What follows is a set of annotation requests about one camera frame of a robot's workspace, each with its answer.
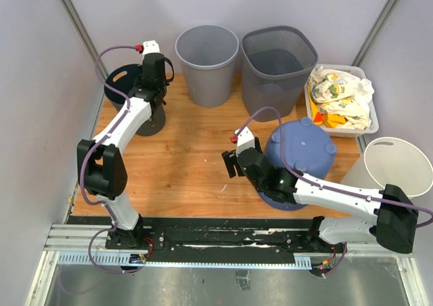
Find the light grey round bin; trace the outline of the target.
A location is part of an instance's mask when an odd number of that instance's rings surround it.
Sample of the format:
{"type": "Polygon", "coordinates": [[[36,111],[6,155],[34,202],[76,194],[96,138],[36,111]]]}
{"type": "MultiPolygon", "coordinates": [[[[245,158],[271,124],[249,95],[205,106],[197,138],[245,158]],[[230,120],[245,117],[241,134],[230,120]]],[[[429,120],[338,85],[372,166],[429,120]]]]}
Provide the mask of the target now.
{"type": "Polygon", "coordinates": [[[195,26],[178,36],[175,52],[193,103],[216,108],[229,99],[239,48],[234,32],[214,24],[195,26]]]}

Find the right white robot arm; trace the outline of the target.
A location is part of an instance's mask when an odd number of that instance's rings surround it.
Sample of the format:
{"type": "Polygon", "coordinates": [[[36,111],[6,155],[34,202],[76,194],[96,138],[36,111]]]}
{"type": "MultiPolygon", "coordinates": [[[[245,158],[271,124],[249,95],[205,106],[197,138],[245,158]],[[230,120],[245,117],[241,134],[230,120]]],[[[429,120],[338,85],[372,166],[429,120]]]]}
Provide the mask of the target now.
{"type": "Polygon", "coordinates": [[[348,215],[341,220],[315,217],[306,235],[311,250],[375,241],[395,253],[412,253],[419,212],[401,188],[392,184],[382,190],[356,188],[276,167],[258,143],[253,137],[221,154],[230,177],[246,177],[258,193],[278,203],[322,206],[348,215]]]}

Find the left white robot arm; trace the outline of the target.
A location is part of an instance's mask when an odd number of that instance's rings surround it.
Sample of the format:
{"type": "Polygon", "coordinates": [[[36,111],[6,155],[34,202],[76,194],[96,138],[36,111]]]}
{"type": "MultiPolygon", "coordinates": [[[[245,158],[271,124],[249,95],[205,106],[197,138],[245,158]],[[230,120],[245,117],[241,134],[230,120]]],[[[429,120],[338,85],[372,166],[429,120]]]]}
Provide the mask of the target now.
{"type": "Polygon", "coordinates": [[[109,231],[114,243],[132,249],[144,243],[145,230],[126,193],[128,175],[122,155],[136,132],[162,107],[173,81],[166,76],[165,66],[171,62],[164,54],[140,52],[142,63],[127,66],[132,74],[128,90],[115,88],[111,80],[104,83],[124,100],[118,114],[101,133],[77,146],[78,182],[85,202],[103,206],[112,220],[109,231]]]}

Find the blue plastic bucket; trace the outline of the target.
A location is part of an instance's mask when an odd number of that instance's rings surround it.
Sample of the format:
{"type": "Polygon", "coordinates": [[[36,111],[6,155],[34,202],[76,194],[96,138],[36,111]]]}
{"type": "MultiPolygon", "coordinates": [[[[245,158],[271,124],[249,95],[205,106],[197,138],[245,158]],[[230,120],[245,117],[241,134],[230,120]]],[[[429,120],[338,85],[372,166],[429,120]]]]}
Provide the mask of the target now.
{"type": "Polygon", "coordinates": [[[286,122],[269,136],[265,156],[276,167],[283,166],[280,144],[289,167],[320,179],[331,170],[338,151],[331,137],[307,117],[286,122]]]}

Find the grey mesh square bin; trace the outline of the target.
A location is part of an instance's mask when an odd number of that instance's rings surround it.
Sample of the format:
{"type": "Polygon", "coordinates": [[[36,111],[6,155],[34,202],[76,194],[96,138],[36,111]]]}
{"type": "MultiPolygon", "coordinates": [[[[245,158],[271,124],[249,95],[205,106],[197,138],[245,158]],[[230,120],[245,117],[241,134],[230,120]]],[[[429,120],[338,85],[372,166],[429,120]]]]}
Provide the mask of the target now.
{"type": "Polygon", "coordinates": [[[291,113],[318,53],[297,28],[272,26],[249,32],[242,39],[242,100],[248,114],[273,107],[291,113]]]}

